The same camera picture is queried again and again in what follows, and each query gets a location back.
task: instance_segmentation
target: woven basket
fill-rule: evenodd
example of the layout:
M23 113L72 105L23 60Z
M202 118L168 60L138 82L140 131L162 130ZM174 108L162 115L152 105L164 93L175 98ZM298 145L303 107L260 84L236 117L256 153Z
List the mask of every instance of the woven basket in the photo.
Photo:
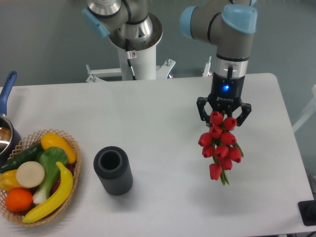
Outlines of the woven basket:
M76 166L75 166L75 175L74 175L74 186L73 189L71 190L71 193L69 195L69 197L66 199L66 201L57 209L55 210L55 212L53 212L52 214L50 214L49 216L40 219L39 221L30 223L30 224L24 224L22 222L23 219L23 214L24 213L12 213L9 212L6 207L5 207L5 198L8 194L7 191L0 189L0 213L3 214L3 216L5 218L8 219L8 221L14 222L20 226L26 226L26 227L31 227L31 226L37 226L37 225L41 225L44 224L52 219L54 219L56 216L58 216L64 209L65 207L68 205L69 201L71 200L74 191L76 189L77 183L78 183L78 178L80 175L80 171L81 171L81 154L80 154L80 149L79 146L77 144L77 142L75 141L75 139L70 136L68 133L64 132L64 131L58 131L58 130L44 130L44 131L38 131L35 132L33 135L29 135L28 137L24 138L22 141L20 141L19 145L17 145L15 147L15 150L12 151L11 155L9 158L15 157L17 154L19 154L20 152L22 152L23 150L33 146L34 144L40 142L41 137L48 133L56 133L58 135L60 135L61 137L63 137L70 145L71 147L74 149L76 156L77 156L77 161L76 161Z

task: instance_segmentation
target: white table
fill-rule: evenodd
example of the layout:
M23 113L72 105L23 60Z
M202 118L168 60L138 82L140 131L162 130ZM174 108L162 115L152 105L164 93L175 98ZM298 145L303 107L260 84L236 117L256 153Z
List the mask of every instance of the white table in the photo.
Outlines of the white table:
M51 223L23 228L0 217L1 237L247 237L315 231L297 203L313 199L277 79L247 75L242 99L253 111L233 134L244 159L209 178L211 158L197 144L208 129L196 100L211 78L14 87L8 118L21 136L65 130L78 141L83 169L75 197ZM134 184L106 193L93 170L96 153L118 146Z

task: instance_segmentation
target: tulip bouquet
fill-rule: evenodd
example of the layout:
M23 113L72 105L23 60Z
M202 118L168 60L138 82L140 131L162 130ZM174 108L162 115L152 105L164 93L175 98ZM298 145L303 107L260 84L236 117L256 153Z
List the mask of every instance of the tulip bouquet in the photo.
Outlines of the tulip bouquet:
M203 133L198 141L203 147L202 155L205 158L213 157L214 163L209 166L211 179L221 178L223 185L229 184L225 170L231 170L233 161L240 163L243 157L236 137L230 132L237 121L233 117L224 119L224 115L225 112L213 111L210 116L210 130Z

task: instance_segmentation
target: saucepan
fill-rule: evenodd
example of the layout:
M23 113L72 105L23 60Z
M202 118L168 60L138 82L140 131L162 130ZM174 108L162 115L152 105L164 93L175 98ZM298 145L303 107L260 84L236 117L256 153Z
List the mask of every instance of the saucepan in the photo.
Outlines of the saucepan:
M6 117L7 101L16 77L16 72L9 73L0 94L0 167L7 161L11 152L21 140L21 136Z

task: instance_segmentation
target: blue joint cap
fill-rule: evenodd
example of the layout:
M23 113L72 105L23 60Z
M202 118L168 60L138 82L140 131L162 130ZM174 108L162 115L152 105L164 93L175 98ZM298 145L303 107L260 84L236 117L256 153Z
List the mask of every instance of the blue joint cap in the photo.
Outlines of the blue joint cap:
M103 38L110 34L107 28L87 8L82 10L82 14L87 25L98 37Z
M254 4L256 4L257 0L251 0L251 4L250 6L253 6Z
M224 7L223 21L233 29L245 34L256 32L258 12L252 6L230 4Z
M192 17L192 13L194 11L194 9L196 8L196 6L189 6L187 7L181 14L180 17L180 30L181 32L189 38L192 38L192 34L191 34L191 17Z

